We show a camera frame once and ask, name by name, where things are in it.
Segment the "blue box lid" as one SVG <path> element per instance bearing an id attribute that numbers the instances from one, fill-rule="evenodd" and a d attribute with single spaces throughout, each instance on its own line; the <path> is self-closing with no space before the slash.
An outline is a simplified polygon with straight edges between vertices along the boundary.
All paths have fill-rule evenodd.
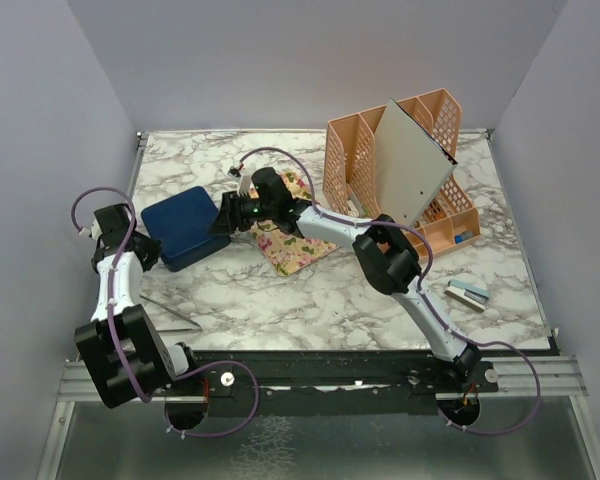
<path id="1" fill-rule="evenodd" d="M 141 219 L 149 236 L 162 243 L 171 237 L 212 236 L 208 228 L 217 214 L 207 191 L 196 186 L 144 208 Z"/>

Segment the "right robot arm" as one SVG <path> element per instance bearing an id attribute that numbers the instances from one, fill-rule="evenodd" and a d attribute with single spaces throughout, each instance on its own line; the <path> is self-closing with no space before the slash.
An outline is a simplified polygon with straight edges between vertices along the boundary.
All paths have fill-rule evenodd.
<path id="1" fill-rule="evenodd" d="M 355 219 L 325 210 L 293 196 L 271 167 L 257 170 L 252 183 L 254 196 L 236 190 L 222 194 L 209 234 L 231 235 L 270 221 L 287 235 L 351 249 L 371 287 L 396 300 L 423 333 L 439 363 L 441 383 L 461 391 L 474 381 L 481 360 L 478 347 L 436 306 L 416 249 L 389 216 Z"/>

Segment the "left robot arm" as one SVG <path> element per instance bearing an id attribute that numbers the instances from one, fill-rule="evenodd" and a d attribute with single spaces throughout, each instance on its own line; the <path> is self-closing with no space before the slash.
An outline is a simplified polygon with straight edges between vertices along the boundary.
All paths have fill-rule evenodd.
<path id="1" fill-rule="evenodd" d="M 160 255 L 160 243 L 137 231 L 116 258 L 122 233 L 103 234 L 92 258 L 99 276 L 96 309 L 74 341 L 102 402 L 116 408 L 167 385 L 186 395 L 200 385 L 191 349 L 166 346 L 140 302 L 143 273 Z"/>

